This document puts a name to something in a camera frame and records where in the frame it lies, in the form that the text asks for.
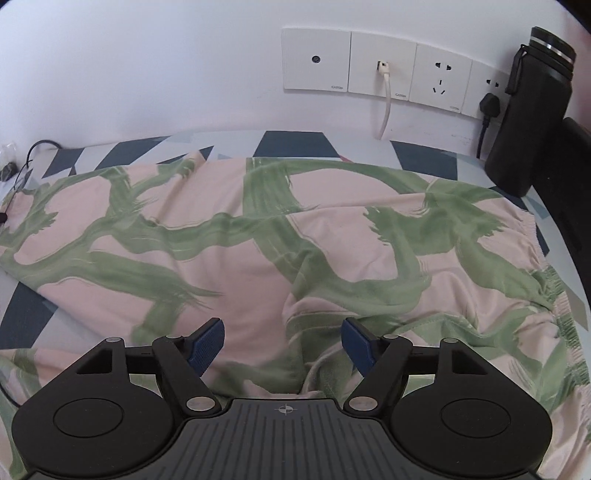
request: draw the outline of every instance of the power outlet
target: power outlet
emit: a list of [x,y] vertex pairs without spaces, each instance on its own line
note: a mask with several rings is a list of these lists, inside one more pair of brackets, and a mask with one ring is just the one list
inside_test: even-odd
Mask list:
[[410,101],[460,113],[471,59],[429,45],[417,46]]
[[379,61],[387,61],[390,65],[392,98],[408,100],[416,49],[417,44],[412,41],[353,32],[351,34],[349,91],[385,97],[384,77],[378,73],[376,67]]
[[501,114],[493,119],[493,121],[501,122],[509,104],[509,99],[511,98],[505,93],[508,82],[508,74],[500,72],[479,61],[472,61],[472,70],[470,71],[470,79],[468,80],[462,113],[482,119],[480,101],[487,93],[494,93],[501,101]]

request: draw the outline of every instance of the pink and green blanket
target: pink and green blanket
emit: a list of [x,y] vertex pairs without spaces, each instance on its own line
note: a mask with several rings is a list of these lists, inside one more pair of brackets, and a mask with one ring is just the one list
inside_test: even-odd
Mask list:
[[[485,188],[326,160],[189,154],[18,193],[0,268],[128,346],[211,317],[226,343],[204,380],[220,397],[336,397],[361,380],[339,328],[353,316],[415,345],[470,345],[550,413],[545,478],[589,456],[589,374],[564,285],[533,217]],[[0,352],[24,401],[79,353]],[[153,378],[137,383],[155,389]],[[412,377],[408,390],[432,377]],[[0,396],[0,479],[25,474]]]

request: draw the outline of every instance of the crosshair marking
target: crosshair marking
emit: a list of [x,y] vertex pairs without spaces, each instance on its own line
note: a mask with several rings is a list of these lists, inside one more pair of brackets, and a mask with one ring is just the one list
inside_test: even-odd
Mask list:
[[283,415],[287,415],[288,413],[291,413],[294,410],[297,410],[297,408],[294,408],[292,406],[289,406],[288,404],[285,404],[279,408],[276,408],[276,410],[279,410],[281,413],[283,413]]

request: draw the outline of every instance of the wall socket panel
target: wall socket panel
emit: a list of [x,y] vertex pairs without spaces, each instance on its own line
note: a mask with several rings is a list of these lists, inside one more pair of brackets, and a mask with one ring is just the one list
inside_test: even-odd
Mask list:
[[378,62],[387,61],[392,98],[408,100],[416,49],[417,44],[412,41],[352,32],[349,91],[386,97],[384,77],[378,73]]
[[363,32],[284,28],[284,89],[327,90],[384,97],[378,60],[390,64],[392,98],[410,100],[482,119],[488,93],[501,100],[500,122],[510,96],[509,76],[479,61],[409,40]]
[[351,32],[284,28],[283,88],[346,92]]
[[471,67],[472,61],[467,57],[418,45],[410,101],[461,112]]
[[482,119],[483,115],[480,111],[480,101],[490,92],[494,93],[501,101],[501,114],[493,119],[493,121],[501,122],[505,115],[505,111],[507,110],[509,99],[511,98],[510,95],[505,93],[508,82],[508,73],[500,72],[499,70],[479,61],[472,61],[472,69],[470,71],[466,96],[464,97],[462,113],[464,115]]

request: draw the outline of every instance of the black water bottle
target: black water bottle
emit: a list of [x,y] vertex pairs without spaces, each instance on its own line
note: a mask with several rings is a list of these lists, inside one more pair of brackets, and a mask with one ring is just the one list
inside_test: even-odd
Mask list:
[[506,92],[511,95],[501,129],[485,163],[489,178],[523,197],[531,187],[535,159],[560,125],[570,95],[576,53],[540,27],[515,58]]

